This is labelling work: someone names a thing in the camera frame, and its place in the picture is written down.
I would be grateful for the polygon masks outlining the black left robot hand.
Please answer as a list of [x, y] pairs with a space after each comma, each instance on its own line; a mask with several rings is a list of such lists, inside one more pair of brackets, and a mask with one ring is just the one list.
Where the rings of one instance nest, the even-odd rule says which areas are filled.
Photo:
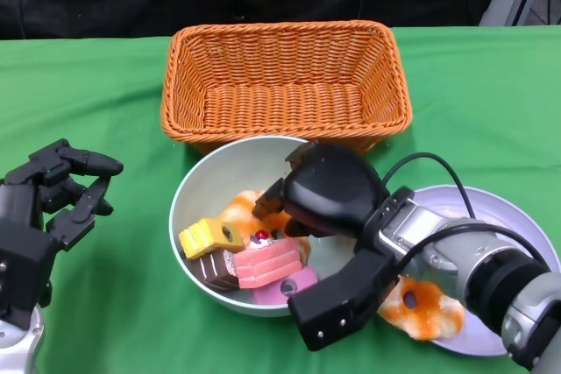
[[104, 196], [124, 166], [60, 139], [1, 179], [1, 319], [31, 326], [36, 306], [49, 304], [56, 255], [69, 251], [113, 207]]

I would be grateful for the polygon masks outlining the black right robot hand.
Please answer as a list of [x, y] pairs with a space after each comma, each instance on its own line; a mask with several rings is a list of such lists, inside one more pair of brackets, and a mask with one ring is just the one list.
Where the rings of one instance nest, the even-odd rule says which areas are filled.
[[306, 143], [286, 161], [290, 173], [256, 200], [253, 214], [286, 212], [291, 237], [356, 241], [344, 267], [288, 300], [308, 350], [318, 351], [361, 330], [396, 285], [396, 258], [377, 238], [376, 213], [389, 193], [374, 168], [342, 145]]

